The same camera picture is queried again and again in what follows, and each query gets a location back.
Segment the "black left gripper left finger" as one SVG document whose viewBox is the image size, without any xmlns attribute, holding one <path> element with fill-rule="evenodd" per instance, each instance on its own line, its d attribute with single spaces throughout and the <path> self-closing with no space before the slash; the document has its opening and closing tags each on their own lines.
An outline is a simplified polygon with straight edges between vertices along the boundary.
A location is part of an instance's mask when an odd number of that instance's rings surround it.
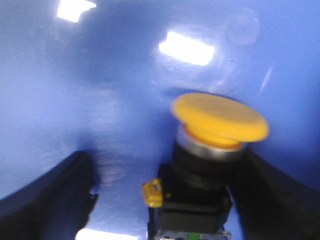
<svg viewBox="0 0 320 240">
<path fill-rule="evenodd" d="M 0 201 L 2 240 L 74 240 L 98 200 L 95 164 L 76 151 Z"/>
</svg>

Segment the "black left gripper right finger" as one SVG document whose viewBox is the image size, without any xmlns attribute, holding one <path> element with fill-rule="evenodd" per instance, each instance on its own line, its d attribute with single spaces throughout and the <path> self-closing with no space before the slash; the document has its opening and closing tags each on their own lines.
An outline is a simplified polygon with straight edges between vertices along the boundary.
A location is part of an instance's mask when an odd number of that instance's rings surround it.
<svg viewBox="0 0 320 240">
<path fill-rule="evenodd" d="M 231 192 L 246 240 L 318 240 L 320 193 L 246 149 Z"/>
</svg>

